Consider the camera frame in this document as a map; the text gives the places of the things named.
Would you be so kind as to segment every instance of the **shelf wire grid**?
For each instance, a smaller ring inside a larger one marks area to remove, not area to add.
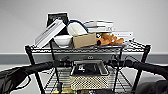
[[[112,69],[111,67],[108,67],[108,70],[110,72],[109,74],[109,85],[108,89],[113,89],[114,83],[115,83],[115,69]],[[70,87],[70,72],[71,68],[58,68],[59,73],[59,80],[63,83],[63,88]],[[52,94],[54,91],[57,90],[57,78],[55,72],[52,73],[49,81],[47,82],[46,86],[44,87],[46,94]],[[125,94],[127,92],[130,92],[132,89],[132,85],[127,80],[127,78],[123,75],[122,71],[119,71],[116,87],[115,87],[115,94]]]
[[[127,41],[124,44],[126,44],[126,47],[122,49],[123,52],[144,52],[145,45],[135,42],[135,41]],[[111,52],[119,52],[122,47],[114,47],[111,49],[107,48],[66,48],[66,49],[60,49],[60,48],[53,48],[54,53],[111,53]],[[38,48],[36,46],[31,46],[32,53],[51,53],[50,48]]]

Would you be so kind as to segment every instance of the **black cable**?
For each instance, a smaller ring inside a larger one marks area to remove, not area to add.
[[[30,78],[29,74],[28,74],[26,71],[23,71],[23,72],[28,76],[28,78],[29,78],[28,82],[27,82],[24,86],[15,88],[15,89],[13,89],[13,90],[18,90],[18,89],[25,88],[27,85],[30,84],[31,78]]]
[[[8,71],[7,73],[6,73],[6,75],[5,75],[5,78],[4,78],[4,82],[3,82],[3,88],[2,88],[2,94],[5,94],[5,87],[6,87],[6,79],[7,79],[7,77],[8,77],[8,74],[10,73],[11,71]]]

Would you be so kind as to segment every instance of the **white box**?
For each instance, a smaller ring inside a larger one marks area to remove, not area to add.
[[[114,36],[117,37],[117,39],[124,38],[124,42],[128,40],[132,40],[133,37],[133,32],[127,32],[127,31],[115,31],[112,32],[110,35],[114,34]]]

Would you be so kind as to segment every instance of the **white wall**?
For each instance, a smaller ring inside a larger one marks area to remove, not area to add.
[[[151,53],[168,53],[168,0],[0,0],[0,53],[25,53],[45,29],[48,13],[69,19],[114,21],[117,31],[134,32]]]

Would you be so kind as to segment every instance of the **cardboard box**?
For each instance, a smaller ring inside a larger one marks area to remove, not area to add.
[[[73,43],[75,48],[95,45],[96,33],[88,33],[88,34],[73,36]]]

